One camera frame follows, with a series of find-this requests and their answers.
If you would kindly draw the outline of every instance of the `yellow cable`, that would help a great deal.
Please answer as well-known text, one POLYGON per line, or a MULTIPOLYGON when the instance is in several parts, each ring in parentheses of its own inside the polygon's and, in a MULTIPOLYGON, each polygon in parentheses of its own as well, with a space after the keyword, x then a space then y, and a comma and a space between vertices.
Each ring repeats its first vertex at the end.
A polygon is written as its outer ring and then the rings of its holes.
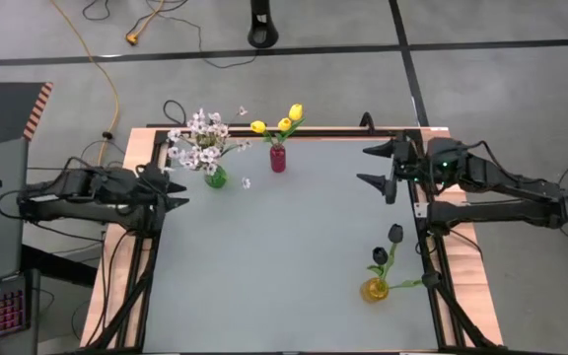
POLYGON ((126 35, 126 41, 127 42, 129 42, 131 45, 137 44, 137 38, 139 37, 139 34, 141 34, 141 32, 144 31, 144 29, 146 29, 146 27, 148 26, 148 23, 155 16, 157 16, 157 13, 159 13, 159 11, 164 7, 164 1, 165 0, 161 0, 159 2, 159 6, 157 7, 157 9, 155 9, 155 11, 152 14, 150 14, 150 16, 146 19, 146 21, 144 21, 144 25, 141 27, 141 29, 139 29, 139 31, 137 31, 135 34, 132 34, 132 35, 126 35))
MULTIPOLYGON (((115 85, 113 84, 113 81, 110 79, 110 76, 108 75, 107 71, 105 70, 105 68, 103 68, 102 66, 100 66, 100 64, 98 64, 95 60, 94 60, 94 56, 91 55, 91 51, 89 50, 89 47, 87 47, 87 44, 85 43, 85 40, 83 39, 83 37, 78 33, 78 31, 76 30, 76 28, 74 27, 74 24, 71 23, 71 20, 69 20, 69 17, 67 17, 67 15, 65 15, 65 13, 63 12, 63 10, 56 5, 56 2, 54 2, 54 0, 49 0, 51 2, 52 5, 54 5, 54 7, 56 8, 56 10, 58 10, 58 12, 60 13, 60 15, 63 16, 63 18, 65 19, 65 21, 67 21, 67 24, 69 25, 69 27, 72 29, 72 31, 74 32, 74 34, 76 34, 76 36, 78 37, 78 40, 80 41, 80 43, 83 45, 83 47, 85 48, 85 51, 87 52, 87 56, 89 57, 89 61, 94 63, 98 69, 100 69, 100 71, 103 72, 103 74, 105 74, 106 80, 108 81, 108 83, 110 84, 111 89, 113 90, 113 96, 115 97, 115 112, 113 114, 113 120, 110 123, 110 126, 108 127, 107 132, 112 133, 113 129, 115 128, 115 126, 117 125, 117 122, 119 121, 119 96, 117 95, 117 89, 115 88, 115 85)), ((105 154, 105 149, 107 148, 107 139, 105 138, 105 141, 103 142, 102 147, 100 148, 100 153, 98 155, 98 165, 100 166, 102 164, 102 159, 103 159, 103 155, 105 154)))

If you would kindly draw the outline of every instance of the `yellow vase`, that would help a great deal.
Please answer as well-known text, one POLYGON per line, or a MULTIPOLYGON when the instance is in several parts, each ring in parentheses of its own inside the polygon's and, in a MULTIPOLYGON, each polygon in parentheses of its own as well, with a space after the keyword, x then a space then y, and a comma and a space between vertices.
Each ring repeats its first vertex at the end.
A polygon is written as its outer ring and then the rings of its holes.
POLYGON ((369 303, 384 300, 390 294, 390 285, 378 277, 371 278, 361 285, 361 297, 369 303))

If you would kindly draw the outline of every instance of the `red vase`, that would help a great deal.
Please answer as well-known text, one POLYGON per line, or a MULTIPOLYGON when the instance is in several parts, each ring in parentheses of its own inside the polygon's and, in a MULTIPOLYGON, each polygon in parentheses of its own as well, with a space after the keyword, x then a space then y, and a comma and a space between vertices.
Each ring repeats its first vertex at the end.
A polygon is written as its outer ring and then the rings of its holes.
POLYGON ((271 147, 271 169, 276 173, 286 170, 286 148, 281 144, 271 147))

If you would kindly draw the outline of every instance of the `hazard stripe tape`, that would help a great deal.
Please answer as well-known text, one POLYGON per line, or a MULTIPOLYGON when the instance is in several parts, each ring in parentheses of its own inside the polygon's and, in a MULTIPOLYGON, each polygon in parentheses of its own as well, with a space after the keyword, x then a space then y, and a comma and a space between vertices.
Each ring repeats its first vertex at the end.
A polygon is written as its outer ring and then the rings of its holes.
POLYGON ((30 118, 28 118, 28 122, 26 123, 26 129, 24 129, 24 137, 26 137, 29 141, 32 141, 32 138, 35 136, 38 122, 45 110, 45 105, 47 104, 47 100, 49 99, 53 86, 54 85, 52 83, 45 83, 42 88, 40 88, 40 93, 38 93, 35 106, 32 108, 30 118))

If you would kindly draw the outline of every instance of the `green glass vase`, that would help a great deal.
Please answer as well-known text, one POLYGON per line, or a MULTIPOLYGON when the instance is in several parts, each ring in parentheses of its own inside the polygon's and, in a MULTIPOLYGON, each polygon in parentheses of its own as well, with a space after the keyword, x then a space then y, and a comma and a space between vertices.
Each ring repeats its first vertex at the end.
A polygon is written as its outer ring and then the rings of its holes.
POLYGON ((205 182, 213 188, 221 188, 227 182, 227 172, 223 167, 218 167, 213 176, 205 174, 205 182))

